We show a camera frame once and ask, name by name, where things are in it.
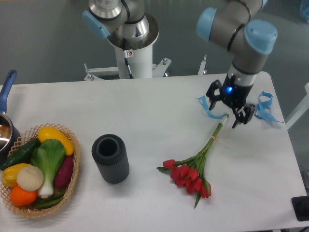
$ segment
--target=orange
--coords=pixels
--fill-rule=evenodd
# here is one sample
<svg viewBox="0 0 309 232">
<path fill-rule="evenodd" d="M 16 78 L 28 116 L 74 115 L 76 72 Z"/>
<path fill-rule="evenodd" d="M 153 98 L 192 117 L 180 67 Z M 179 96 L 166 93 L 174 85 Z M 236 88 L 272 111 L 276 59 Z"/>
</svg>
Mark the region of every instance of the orange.
<svg viewBox="0 0 309 232">
<path fill-rule="evenodd" d="M 15 206 L 24 206 L 31 204 L 37 199 L 37 190 L 28 192 L 23 190 L 19 185 L 16 185 L 11 191 L 11 202 Z"/>
</svg>

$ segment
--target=eggplant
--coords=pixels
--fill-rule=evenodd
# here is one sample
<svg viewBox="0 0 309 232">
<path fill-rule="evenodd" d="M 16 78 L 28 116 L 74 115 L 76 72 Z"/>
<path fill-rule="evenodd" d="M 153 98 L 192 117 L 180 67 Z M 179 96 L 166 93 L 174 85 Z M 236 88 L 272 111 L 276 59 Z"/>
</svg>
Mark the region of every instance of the eggplant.
<svg viewBox="0 0 309 232">
<path fill-rule="evenodd" d="M 65 189 L 71 181 L 73 174 L 73 157 L 66 156 L 63 161 L 62 166 L 60 167 L 55 179 L 54 185 L 58 189 Z"/>
</svg>

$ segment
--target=yellow bell pepper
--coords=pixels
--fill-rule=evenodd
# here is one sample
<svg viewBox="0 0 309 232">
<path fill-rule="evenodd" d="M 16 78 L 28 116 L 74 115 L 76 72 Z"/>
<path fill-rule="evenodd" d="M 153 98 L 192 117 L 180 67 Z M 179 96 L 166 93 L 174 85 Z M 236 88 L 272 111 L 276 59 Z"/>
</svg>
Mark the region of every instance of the yellow bell pepper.
<svg viewBox="0 0 309 232">
<path fill-rule="evenodd" d="M 2 183 L 9 187 L 15 187 L 17 185 L 17 181 L 16 181 L 17 174 L 19 173 L 21 169 L 27 166 L 30 166 L 30 164 L 20 163 L 20 164 L 16 164 L 16 165 L 13 165 L 11 167 L 4 169 L 1 175 Z"/>
<path fill-rule="evenodd" d="M 74 146 L 72 142 L 65 136 L 64 133 L 53 127 L 43 127 L 38 132 L 38 138 L 41 143 L 47 139 L 57 139 L 59 140 L 66 150 L 66 155 L 70 156 L 74 153 Z"/>
</svg>

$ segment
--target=pot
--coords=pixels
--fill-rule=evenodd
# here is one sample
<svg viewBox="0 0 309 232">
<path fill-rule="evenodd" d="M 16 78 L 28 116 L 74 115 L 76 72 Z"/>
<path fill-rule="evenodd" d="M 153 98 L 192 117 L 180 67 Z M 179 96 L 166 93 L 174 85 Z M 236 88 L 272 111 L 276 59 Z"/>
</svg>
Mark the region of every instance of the pot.
<svg viewBox="0 0 309 232">
<path fill-rule="evenodd" d="M 20 137 L 19 131 L 6 115 L 6 103 L 16 75 L 17 72 L 15 70 L 9 71 L 0 92 L 0 165 L 5 162 L 11 147 L 17 141 L 17 138 Z"/>
</svg>

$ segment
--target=bok choy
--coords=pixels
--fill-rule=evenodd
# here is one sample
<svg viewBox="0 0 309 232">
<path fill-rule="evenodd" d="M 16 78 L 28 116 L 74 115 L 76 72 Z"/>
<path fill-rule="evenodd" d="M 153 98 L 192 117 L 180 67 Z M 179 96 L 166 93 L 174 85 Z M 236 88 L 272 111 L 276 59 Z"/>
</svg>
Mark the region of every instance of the bok choy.
<svg viewBox="0 0 309 232">
<path fill-rule="evenodd" d="M 44 182 L 38 189 L 41 198 L 54 193 L 53 180 L 66 156 L 63 144 L 57 139 L 47 139 L 33 151 L 31 164 L 38 167 L 44 175 Z"/>
</svg>

